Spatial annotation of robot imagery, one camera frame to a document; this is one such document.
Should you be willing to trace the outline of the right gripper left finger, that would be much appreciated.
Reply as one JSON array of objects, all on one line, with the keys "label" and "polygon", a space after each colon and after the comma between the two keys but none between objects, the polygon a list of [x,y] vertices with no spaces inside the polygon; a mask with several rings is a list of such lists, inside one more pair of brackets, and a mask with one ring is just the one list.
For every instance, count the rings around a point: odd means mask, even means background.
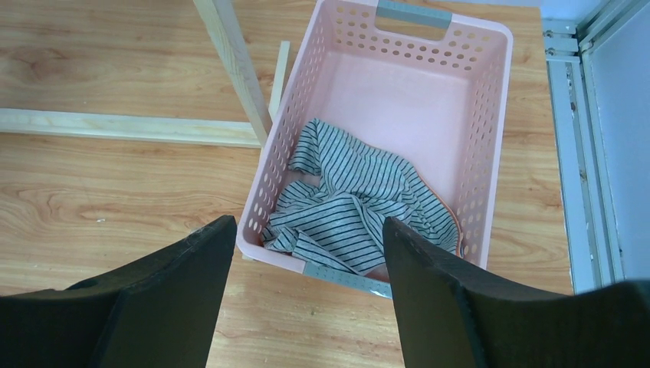
[{"label": "right gripper left finger", "polygon": [[1,299],[3,367],[204,367],[234,255],[224,215],[64,290]]}]

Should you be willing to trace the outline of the grey striped underwear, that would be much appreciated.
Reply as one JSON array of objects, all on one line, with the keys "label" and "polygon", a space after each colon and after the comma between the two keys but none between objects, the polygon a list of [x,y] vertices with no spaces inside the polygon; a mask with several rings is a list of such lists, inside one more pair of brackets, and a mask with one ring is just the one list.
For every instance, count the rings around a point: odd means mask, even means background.
[{"label": "grey striped underwear", "polygon": [[319,182],[299,179],[281,191],[261,233],[266,249],[366,276],[386,263],[382,227],[395,218],[433,245],[456,252],[457,219],[401,156],[312,120],[288,165]]}]

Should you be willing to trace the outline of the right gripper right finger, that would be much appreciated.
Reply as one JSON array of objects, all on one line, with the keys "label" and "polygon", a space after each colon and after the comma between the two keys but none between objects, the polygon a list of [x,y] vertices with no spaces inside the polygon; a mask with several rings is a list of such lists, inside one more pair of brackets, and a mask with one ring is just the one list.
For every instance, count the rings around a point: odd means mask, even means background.
[{"label": "right gripper right finger", "polygon": [[649,282],[573,296],[507,280],[395,218],[383,241],[407,367],[647,367]]}]

